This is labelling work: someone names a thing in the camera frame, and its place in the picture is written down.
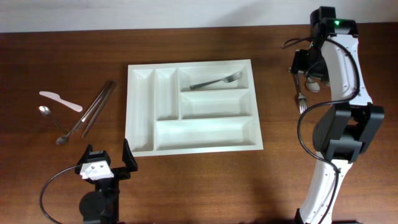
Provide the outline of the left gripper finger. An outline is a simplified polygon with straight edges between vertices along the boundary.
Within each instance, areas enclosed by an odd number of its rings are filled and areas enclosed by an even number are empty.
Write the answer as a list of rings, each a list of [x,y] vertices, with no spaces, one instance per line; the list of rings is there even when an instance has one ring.
[[[129,147],[129,143],[127,139],[124,139],[123,142],[123,154],[122,154],[122,161],[125,163],[126,169],[128,172],[136,172],[138,171],[137,162],[132,155],[132,152]]]
[[[77,162],[77,165],[80,166],[80,165],[84,164],[87,161],[87,158],[89,157],[89,155],[92,151],[93,151],[93,146],[91,144],[87,145],[83,155]]]

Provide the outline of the steel spoon pointing down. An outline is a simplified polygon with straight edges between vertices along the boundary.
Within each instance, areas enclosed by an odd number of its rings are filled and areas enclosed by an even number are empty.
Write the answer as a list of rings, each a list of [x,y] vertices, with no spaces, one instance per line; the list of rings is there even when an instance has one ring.
[[[305,86],[307,87],[308,90],[310,90],[314,93],[317,93],[320,91],[319,84],[315,80],[311,79],[310,77],[307,77]]]

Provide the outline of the steel fork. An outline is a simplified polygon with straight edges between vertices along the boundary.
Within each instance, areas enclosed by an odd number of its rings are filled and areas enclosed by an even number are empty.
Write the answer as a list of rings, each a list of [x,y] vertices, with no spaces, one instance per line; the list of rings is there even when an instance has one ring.
[[[307,110],[307,99],[302,94],[299,76],[297,74],[293,74],[293,78],[294,78],[294,82],[295,82],[295,88],[296,88],[296,91],[298,94],[298,108],[299,108],[300,114],[302,114]]]
[[[243,76],[242,72],[235,72],[235,73],[233,73],[231,75],[228,75],[227,77],[224,77],[224,78],[221,78],[221,79],[218,79],[218,80],[213,80],[213,81],[210,81],[210,82],[190,85],[189,88],[191,90],[196,90],[198,88],[201,88],[201,87],[204,87],[204,86],[207,86],[207,85],[212,85],[212,84],[218,83],[218,82],[231,83],[231,82],[234,82],[236,80],[239,80],[242,76]]]

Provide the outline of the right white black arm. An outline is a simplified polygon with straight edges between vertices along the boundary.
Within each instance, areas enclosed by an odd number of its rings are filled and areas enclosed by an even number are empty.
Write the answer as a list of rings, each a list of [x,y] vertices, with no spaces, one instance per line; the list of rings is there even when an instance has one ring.
[[[339,19],[335,8],[321,6],[310,15],[311,43],[296,50],[289,72],[300,89],[298,75],[318,78],[331,88],[331,101],[307,106],[298,94],[299,123],[311,110],[328,106],[315,125],[312,142],[315,171],[307,198],[297,209],[294,222],[331,223],[332,211],[342,182],[365,153],[384,120],[384,109],[373,105],[364,85],[358,59],[358,26],[354,20]]]

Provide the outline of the left black arm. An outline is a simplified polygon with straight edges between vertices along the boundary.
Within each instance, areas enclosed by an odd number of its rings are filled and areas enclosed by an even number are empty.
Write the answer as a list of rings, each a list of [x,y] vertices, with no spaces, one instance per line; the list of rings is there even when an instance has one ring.
[[[138,170],[127,139],[123,142],[122,161],[124,166],[111,167],[106,151],[94,151],[88,145],[75,168],[86,182],[95,186],[80,200],[79,211],[83,223],[117,223],[119,221],[119,182],[131,178],[131,172]]]

